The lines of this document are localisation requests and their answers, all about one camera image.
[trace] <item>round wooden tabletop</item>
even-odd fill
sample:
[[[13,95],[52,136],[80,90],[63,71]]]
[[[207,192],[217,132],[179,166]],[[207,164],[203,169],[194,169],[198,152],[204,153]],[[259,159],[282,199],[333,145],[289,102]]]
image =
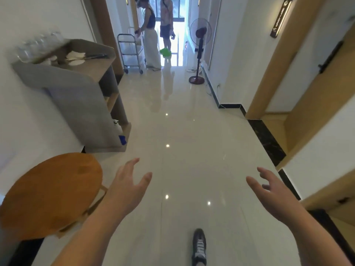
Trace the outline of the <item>round wooden tabletop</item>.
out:
[[[46,160],[6,194],[1,227],[20,241],[54,234],[90,207],[101,183],[102,169],[93,155],[67,153]]]

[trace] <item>fan base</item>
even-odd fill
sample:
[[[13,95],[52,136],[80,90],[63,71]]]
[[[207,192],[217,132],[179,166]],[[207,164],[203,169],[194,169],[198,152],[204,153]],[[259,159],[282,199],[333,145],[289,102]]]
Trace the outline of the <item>fan base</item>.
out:
[[[194,85],[202,85],[204,83],[204,78],[201,76],[192,76],[189,78],[189,82]]]

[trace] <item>white shoelace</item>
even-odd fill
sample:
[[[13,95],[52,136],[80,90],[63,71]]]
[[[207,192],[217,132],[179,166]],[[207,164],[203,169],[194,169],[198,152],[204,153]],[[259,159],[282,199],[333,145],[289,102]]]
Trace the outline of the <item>white shoelace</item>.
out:
[[[197,251],[195,253],[195,257],[206,258],[203,240],[197,240]]]

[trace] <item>black door handle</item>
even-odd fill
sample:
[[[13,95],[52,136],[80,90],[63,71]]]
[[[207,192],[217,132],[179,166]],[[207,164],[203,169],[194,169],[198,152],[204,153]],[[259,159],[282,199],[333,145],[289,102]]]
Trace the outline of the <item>black door handle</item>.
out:
[[[327,69],[328,65],[332,62],[332,60],[334,59],[335,55],[339,52],[340,48],[343,46],[344,41],[340,41],[335,48],[333,49],[333,51],[331,52],[331,54],[329,55],[329,57],[326,59],[326,61],[323,64],[319,64],[318,67],[319,69],[319,73],[323,74],[324,71]]]

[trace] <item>metal cart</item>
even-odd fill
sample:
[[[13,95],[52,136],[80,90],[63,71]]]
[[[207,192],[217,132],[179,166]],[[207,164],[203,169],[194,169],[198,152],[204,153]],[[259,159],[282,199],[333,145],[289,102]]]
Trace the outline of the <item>metal cart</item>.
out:
[[[141,39],[136,39],[134,34],[129,33],[132,30],[134,33],[134,28],[129,27],[127,34],[119,34],[117,36],[123,67],[126,74],[128,74],[129,67],[138,67],[140,74],[143,74],[143,70],[141,68],[143,61],[145,61],[144,56],[141,55],[143,45],[138,44],[139,41],[141,42]]]

